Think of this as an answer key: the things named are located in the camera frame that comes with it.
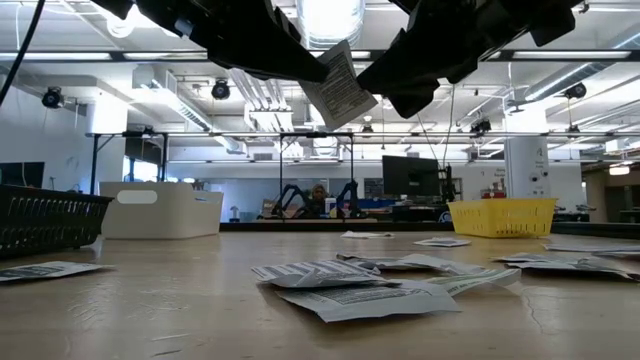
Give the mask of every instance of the table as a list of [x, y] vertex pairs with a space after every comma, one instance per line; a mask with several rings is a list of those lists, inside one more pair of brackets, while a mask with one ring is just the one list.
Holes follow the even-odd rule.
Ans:
[[[568, 236], [474, 238], [469, 247], [434, 250], [412, 243], [452, 235], [396, 235], [345, 240], [339, 233], [224, 233], [177, 241], [107, 240], [76, 252], [3, 261], [2, 268], [97, 260], [117, 270], [0, 286], [0, 358], [637, 358], [636, 283], [525, 275], [521, 296], [497, 288], [456, 297], [461, 313], [325, 324], [281, 300], [272, 289], [257, 287], [249, 271], [256, 265], [332, 258], [338, 251], [398, 257], [428, 253], [500, 268], [488, 259], [543, 252], [540, 243], [548, 241], [607, 241]], [[637, 269], [634, 263], [620, 266]]]

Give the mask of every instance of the white plastic box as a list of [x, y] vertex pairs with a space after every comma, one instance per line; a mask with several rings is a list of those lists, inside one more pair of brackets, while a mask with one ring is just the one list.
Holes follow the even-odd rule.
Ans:
[[186, 239], [220, 230], [223, 193], [186, 183], [100, 183], [114, 198], [102, 223], [107, 239]]

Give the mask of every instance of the ceiling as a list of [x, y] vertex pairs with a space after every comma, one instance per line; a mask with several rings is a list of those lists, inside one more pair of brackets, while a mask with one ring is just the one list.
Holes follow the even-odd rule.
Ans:
[[[3, 10], [0, 11], [0, 49], [15, 51], [16, 29], [20, 38], [24, 36], [34, 3], [35, 1], [0, 0], [0, 9]], [[285, 13], [291, 15], [292, 22], [297, 23], [295, 0], [273, 0], [273, 3], [283, 7]], [[631, 34], [640, 33], [640, 22], [637, 20], [640, 15], [640, 0], [591, 1], [590, 3], [592, 10], [586, 14], [574, 13], [576, 30], [548, 44], [545, 48], [609, 49]], [[46, 10], [30, 47], [31, 51], [200, 50], [188, 39], [167, 36], [159, 28], [136, 28], [126, 38], [115, 38], [109, 34], [106, 18], [97, 14], [95, 7], [88, 1], [48, 1]], [[386, 49], [399, 29], [406, 27], [407, 20], [406, 14], [385, 0], [367, 1], [362, 34], [355, 48]], [[526, 35], [509, 44], [508, 48], [534, 49], [535, 45], [530, 36]], [[430, 56], [438, 56], [440, 51], [426, 49]], [[445, 82], [437, 90], [435, 101], [419, 116], [429, 130], [447, 131], [450, 124], [453, 124], [453, 131], [458, 129], [456, 125], [468, 131], [470, 123], [479, 116], [480, 106], [486, 103], [482, 107], [482, 115], [488, 116], [494, 130], [498, 130], [502, 127], [504, 107], [503, 101], [495, 98], [496, 96], [510, 99], [514, 96], [510, 89], [527, 89], [545, 79], [549, 80], [551, 76], [558, 78], [579, 65], [552, 62], [481, 63], [476, 72], [456, 85], [455, 93], [453, 87]], [[54, 75], [93, 76], [125, 94], [132, 99], [132, 102], [137, 102], [139, 96], [136, 90], [132, 89], [132, 71], [136, 66], [132, 63], [25, 63], [19, 80], [35, 79], [35, 81], [25, 80], [23, 85], [30, 84], [28, 86], [32, 90], [43, 91], [43, 87], [38, 88], [37, 79], [43, 80]], [[359, 64], [357, 71], [362, 71], [366, 66], [367, 64]], [[217, 129], [250, 130], [244, 121], [245, 100], [235, 87], [231, 87], [232, 94], [228, 100], [215, 101], [210, 95], [211, 84], [215, 79], [228, 77], [225, 69], [212, 63], [164, 63], [155, 65], [155, 69], [157, 72], [171, 71], [179, 81], [180, 95], [194, 104], [200, 113], [209, 117]], [[599, 122], [591, 123], [587, 120], [637, 100], [637, 94], [640, 94], [640, 82], [635, 77], [638, 74], [640, 74], [640, 63], [620, 63], [585, 79], [583, 82], [587, 86], [588, 95], [583, 100], [572, 101], [571, 111], [567, 111], [566, 99], [550, 97], [543, 100], [542, 104], [547, 109], [550, 129], [566, 129], [571, 117], [574, 122], [586, 119], [584, 123], [588, 126], [585, 126], [583, 131], [609, 131], [626, 124], [631, 125], [625, 131], [637, 130], [633, 124], [640, 123], [640, 107], [636, 109], [630, 106], [629, 111]], [[279, 84], [288, 105], [292, 108], [293, 125], [303, 129], [304, 122], [308, 122], [306, 110], [308, 100], [298, 84], [286, 81], [280, 81]], [[420, 130], [417, 117], [403, 119], [393, 109], [385, 109], [383, 103], [363, 115], [370, 115], [373, 118], [372, 124], [376, 132], [383, 130], [383, 120], [386, 132]], [[154, 102], [136, 103], [136, 107], [130, 111], [129, 122], [151, 124], [158, 128], [172, 130], [184, 129], [184, 120], [175, 111], [164, 104]], [[363, 118], [355, 119], [343, 130], [360, 131], [363, 123]], [[597, 146], [599, 142], [600, 139], [585, 141], [582, 148]], [[193, 144], [195, 146], [199, 143], [194, 140]]]

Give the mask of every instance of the black plastic basket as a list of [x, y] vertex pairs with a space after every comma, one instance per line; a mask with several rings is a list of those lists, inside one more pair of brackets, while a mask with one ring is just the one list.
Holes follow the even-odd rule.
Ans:
[[0, 185], [0, 258], [93, 244], [111, 200]]

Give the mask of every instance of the computer monitor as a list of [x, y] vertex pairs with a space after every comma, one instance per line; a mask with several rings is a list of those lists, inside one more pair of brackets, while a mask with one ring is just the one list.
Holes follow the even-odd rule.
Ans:
[[441, 196], [437, 160], [383, 156], [382, 172], [385, 194]]

